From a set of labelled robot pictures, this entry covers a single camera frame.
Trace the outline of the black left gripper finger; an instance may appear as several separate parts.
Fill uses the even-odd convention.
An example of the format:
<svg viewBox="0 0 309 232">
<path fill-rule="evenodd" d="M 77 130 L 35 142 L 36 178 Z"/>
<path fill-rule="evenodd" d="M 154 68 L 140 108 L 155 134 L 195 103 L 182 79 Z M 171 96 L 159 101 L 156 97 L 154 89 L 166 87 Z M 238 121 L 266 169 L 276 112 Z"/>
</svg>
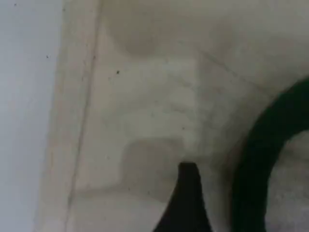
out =
<svg viewBox="0 0 309 232">
<path fill-rule="evenodd" d="M 178 166 L 176 186 L 155 232 L 211 232 L 202 193 L 201 177 L 194 162 Z"/>
</svg>

